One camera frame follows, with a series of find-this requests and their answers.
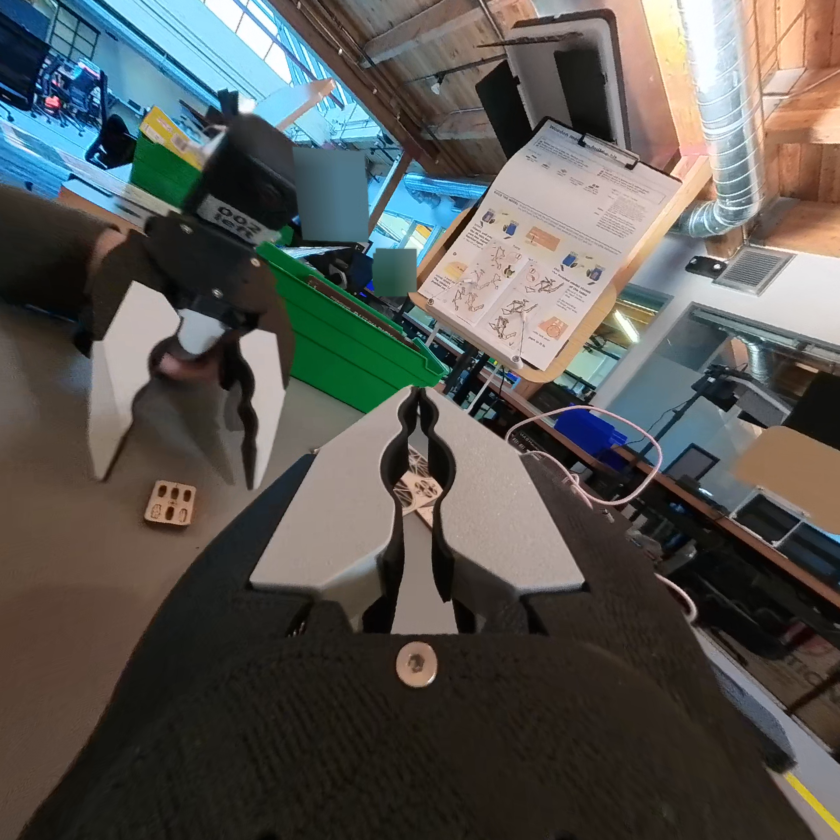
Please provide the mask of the blue plastic bin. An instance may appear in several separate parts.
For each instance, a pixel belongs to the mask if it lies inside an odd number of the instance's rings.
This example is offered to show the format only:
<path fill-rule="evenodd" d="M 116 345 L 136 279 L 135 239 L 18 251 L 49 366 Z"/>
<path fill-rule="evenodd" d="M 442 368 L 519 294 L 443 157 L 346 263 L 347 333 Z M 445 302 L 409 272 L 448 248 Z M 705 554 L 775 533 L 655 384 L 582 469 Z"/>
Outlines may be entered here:
<path fill-rule="evenodd" d="M 627 443 L 627 436 L 592 411 L 576 407 L 559 413 L 553 427 L 604 465 L 616 471 L 626 467 L 625 458 L 616 453 L 616 448 Z"/>

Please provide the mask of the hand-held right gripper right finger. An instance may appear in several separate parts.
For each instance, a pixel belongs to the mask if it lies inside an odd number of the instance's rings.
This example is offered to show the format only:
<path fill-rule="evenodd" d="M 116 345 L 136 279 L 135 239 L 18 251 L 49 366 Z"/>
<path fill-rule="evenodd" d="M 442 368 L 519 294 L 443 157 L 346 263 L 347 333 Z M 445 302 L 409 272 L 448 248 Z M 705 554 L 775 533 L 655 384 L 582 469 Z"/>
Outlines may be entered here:
<path fill-rule="evenodd" d="M 473 634 L 533 595 L 581 592 L 585 578 L 515 448 L 431 388 L 418 392 L 434 503 L 437 591 Z"/>

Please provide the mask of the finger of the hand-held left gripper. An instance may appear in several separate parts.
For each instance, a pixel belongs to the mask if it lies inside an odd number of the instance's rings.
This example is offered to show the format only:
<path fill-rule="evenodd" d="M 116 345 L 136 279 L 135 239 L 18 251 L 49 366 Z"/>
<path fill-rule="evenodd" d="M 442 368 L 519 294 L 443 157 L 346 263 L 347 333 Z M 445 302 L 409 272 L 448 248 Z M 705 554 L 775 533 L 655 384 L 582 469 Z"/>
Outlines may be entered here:
<path fill-rule="evenodd" d="M 173 348 L 195 360 L 229 328 L 201 312 L 173 308 L 166 296 L 130 282 L 101 339 L 91 346 L 87 442 L 93 475 L 105 480 L 133 425 L 133 406 L 152 378 L 152 355 Z"/>
<path fill-rule="evenodd" d="M 286 381 L 277 335 L 255 329 L 223 345 L 220 383 L 237 390 L 234 410 L 242 428 L 241 457 L 246 485 L 261 485 L 275 443 Z"/>

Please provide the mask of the person's left hand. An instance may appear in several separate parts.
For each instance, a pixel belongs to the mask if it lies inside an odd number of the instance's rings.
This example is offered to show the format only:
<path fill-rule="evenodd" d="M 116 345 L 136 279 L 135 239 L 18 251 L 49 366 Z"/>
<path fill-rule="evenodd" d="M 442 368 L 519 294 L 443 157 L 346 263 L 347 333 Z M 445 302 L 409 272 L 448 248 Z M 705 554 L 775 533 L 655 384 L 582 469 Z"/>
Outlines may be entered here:
<path fill-rule="evenodd" d="M 155 367 L 158 375 L 175 382 L 219 383 L 219 360 L 216 353 L 205 353 L 185 360 L 164 353 Z"/>

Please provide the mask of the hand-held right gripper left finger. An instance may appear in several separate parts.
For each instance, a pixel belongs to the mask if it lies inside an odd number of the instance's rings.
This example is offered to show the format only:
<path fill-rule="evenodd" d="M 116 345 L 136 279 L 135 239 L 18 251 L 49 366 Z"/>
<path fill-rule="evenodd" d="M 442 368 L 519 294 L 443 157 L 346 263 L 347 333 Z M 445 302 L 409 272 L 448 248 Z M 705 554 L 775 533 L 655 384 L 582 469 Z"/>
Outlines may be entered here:
<path fill-rule="evenodd" d="M 253 569 L 260 591 L 339 604 L 388 634 L 403 580 L 403 508 L 419 388 L 408 386 L 320 447 Z"/>

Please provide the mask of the black hanging panel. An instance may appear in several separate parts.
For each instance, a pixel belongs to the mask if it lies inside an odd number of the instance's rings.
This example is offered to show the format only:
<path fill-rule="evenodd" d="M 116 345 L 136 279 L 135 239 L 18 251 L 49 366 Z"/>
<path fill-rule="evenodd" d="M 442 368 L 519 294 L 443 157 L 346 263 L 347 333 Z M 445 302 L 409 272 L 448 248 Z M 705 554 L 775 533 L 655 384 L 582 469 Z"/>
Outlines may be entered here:
<path fill-rule="evenodd" d="M 519 78 L 506 59 L 475 85 L 484 109 L 507 160 L 527 143 L 533 129 L 519 92 Z"/>

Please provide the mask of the person's left forearm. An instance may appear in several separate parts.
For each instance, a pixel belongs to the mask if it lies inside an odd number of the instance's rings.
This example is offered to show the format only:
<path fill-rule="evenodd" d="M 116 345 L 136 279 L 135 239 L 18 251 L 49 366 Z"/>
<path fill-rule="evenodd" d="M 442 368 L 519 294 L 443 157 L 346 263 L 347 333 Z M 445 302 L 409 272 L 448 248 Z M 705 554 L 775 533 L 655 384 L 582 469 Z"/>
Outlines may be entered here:
<path fill-rule="evenodd" d="M 126 236 L 101 219 L 2 185 L 2 303 L 78 320 L 89 277 Z"/>

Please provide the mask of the wheel-pattern wooden parts sheet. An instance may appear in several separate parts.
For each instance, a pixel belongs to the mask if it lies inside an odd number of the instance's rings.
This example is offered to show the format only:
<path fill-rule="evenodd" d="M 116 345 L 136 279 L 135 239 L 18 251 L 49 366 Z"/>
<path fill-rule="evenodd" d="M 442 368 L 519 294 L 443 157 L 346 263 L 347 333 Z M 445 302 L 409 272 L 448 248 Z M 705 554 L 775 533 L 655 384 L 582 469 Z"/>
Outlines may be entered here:
<path fill-rule="evenodd" d="M 408 469 L 394 486 L 402 515 L 416 514 L 429 528 L 433 527 L 434 504 L 442 488 L 431 476 L 427 459 L 414 446 L 408 446 Z"/>

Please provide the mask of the yellow cardboard box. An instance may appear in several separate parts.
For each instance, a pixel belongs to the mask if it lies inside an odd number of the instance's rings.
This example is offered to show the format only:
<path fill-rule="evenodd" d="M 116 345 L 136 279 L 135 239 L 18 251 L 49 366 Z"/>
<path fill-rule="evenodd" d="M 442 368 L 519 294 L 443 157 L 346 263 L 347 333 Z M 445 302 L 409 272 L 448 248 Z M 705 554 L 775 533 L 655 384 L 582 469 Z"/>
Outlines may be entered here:
<path fill-rule="evenodd" d="M 140 135 L 153 144 L 174 153 L 197 170 L 202 170 L 211 153 L 209 141 L 201 142 L 188 135 L 163 110 L 153 106 L 140 123 Z"/>

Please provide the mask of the silver ventilation duct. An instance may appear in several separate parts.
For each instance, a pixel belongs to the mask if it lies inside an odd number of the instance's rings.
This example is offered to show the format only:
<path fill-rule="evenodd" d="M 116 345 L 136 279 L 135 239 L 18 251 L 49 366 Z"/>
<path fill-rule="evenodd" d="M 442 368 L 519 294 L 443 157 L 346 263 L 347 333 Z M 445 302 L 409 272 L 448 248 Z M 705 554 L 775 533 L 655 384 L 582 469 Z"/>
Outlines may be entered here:
<path fill-rule="evenodd" d="M 766 195 L 760 56 L 751 2 L 677 3 L 716 197 L 694 203 L 673 231 L 725 235 L 752 220 Z"/>

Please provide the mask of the yellow tape line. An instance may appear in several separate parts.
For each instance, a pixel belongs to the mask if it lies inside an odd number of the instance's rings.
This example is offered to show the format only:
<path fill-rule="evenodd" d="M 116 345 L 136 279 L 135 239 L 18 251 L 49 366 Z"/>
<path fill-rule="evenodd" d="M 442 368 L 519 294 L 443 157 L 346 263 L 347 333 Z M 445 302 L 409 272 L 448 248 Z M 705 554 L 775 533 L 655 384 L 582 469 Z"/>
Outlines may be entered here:
<path fill-rule="evenodd" d="M 796 777 L 793 772 L 783 774 L 785 782 L 795 791 L 803 801 L 827 824 L 836 835 L 839 835 L 839 819 Z"/>

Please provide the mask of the green plastic bin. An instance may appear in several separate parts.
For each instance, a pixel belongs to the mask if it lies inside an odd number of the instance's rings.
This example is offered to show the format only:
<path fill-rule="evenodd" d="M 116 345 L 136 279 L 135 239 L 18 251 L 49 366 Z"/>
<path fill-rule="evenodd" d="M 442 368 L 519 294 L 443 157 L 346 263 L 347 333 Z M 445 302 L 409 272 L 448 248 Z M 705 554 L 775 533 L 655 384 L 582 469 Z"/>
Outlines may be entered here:
<path fill-rule="evenodd" d="M 153 142 L 139 133 L 132 162 L 130 183 L 153 193 L 155 189 L 189 189 L 201 170 L 184 160 L 161 143 Z"/>
<path fill-rule="evenodd" d="M 436 386 L 448 374 L 420 339 L 398 342 L 308 286 L 309 274 L 329 280 L 310 265 L 270 243 L 257 255 L 274 273 L 295 334 L 292 377 L 368 413 L 406 386 Z"/>

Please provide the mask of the grey vent grille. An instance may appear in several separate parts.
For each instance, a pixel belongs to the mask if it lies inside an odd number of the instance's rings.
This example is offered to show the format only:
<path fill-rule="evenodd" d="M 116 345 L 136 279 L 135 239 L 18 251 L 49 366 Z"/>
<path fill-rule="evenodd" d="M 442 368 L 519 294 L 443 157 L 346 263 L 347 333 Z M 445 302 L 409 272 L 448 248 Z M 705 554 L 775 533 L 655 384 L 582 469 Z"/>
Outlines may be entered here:
<path fill-rule="evenodd" d="M 711 285 L 758 297 L 794 257 L 794 253 L 786 250 L 745 245 L 712 279 Z"/>

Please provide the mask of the small slotted wooden part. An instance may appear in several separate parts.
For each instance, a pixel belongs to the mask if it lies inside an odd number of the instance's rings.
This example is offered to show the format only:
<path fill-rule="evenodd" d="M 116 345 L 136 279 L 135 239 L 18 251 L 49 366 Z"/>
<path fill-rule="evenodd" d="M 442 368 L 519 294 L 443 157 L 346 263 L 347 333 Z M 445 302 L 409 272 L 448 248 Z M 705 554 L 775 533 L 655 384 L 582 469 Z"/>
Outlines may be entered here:
<path fill-rule="evenodd" d="M 143 511 L 151 525 L 185 529 L 193 522 L 196 488 L 165 479 L 156 480 Z"/>

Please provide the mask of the white ceiling unit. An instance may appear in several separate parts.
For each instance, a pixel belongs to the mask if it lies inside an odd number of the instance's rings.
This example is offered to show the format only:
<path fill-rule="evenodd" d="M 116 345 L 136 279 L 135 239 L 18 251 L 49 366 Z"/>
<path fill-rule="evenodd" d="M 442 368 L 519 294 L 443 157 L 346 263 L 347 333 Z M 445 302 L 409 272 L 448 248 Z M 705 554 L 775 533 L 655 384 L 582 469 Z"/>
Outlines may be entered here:
<path fill-rule="evenodd" d="M 608 8 L 532 18 L 505 50 L 535 127 L 543 118 L 632 149 L 618 28 Z"/>

